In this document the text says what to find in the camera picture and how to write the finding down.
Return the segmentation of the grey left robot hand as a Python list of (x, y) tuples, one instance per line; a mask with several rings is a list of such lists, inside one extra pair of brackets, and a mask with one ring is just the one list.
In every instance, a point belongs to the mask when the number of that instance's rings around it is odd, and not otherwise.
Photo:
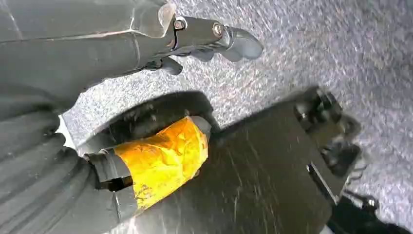
[(113, 155), (65, 146), (59, 116), (106, 78), (181, 72), (173, 56), (256, 59), (261, 43), (215, 20), (179, 17), (164, 0), (3, 0), (0, 3), (0, 231), (100, 234), (137, 205)]

